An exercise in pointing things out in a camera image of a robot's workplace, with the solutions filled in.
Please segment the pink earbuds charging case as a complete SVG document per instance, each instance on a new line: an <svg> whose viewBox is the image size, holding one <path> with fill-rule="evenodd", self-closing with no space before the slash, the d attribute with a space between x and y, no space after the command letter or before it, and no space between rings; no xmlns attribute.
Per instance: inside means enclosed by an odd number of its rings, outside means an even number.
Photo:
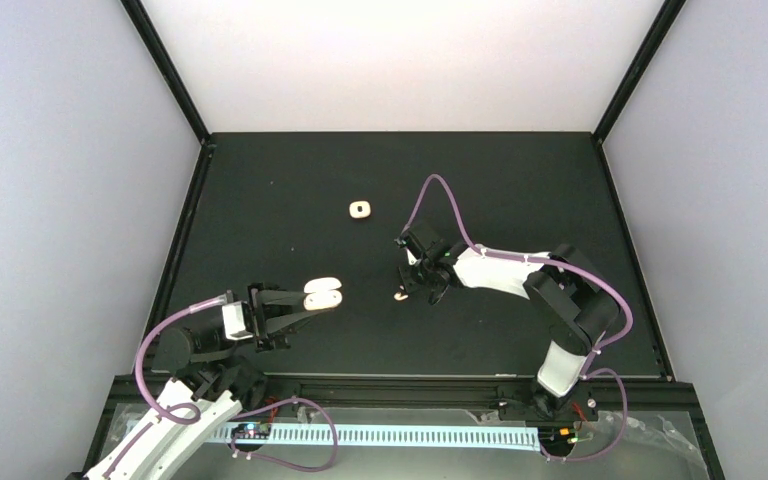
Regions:
<svg viewBox="0 0 768 480"><path fill-rule="evenodd" d="M349 205L349 215L352 219L365 219L371 215L371 204L368 201L355 201Z"/></svg>

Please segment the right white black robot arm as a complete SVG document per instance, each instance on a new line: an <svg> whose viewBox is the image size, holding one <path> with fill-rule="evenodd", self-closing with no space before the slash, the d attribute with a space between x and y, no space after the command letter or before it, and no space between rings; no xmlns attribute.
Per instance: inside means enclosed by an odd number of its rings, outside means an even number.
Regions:
<svg viewBox="0 0 768 480"><path fill-rule="evenodd" d="M608 330L630 315L622 296L568 245L531 254L494 250L451 243L423 223L406 228L395 243L407 258L399 268L402 290L426 291L431 305L451 288L494 290L533 303L552 335L529 392L532 410L545 419L568 408L569 393L585 377Z"/></svg>

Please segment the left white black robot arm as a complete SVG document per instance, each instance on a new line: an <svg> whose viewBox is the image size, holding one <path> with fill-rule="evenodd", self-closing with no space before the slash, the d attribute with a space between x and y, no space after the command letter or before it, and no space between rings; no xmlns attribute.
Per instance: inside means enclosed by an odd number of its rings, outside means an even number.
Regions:
<svg viewBox="0 0 768 480"><path fill-rule="evenodd" d="M135 357L134 381L148 406L129 433L74 479L169 479L228 421L234 455L242 440L271 439L286 405L314 407L297 397L269 399L268 376L243 355L286 347L298 323L342 302L335 277L308 281L300 291L253 284L192 304L155 326Z"/></svg>

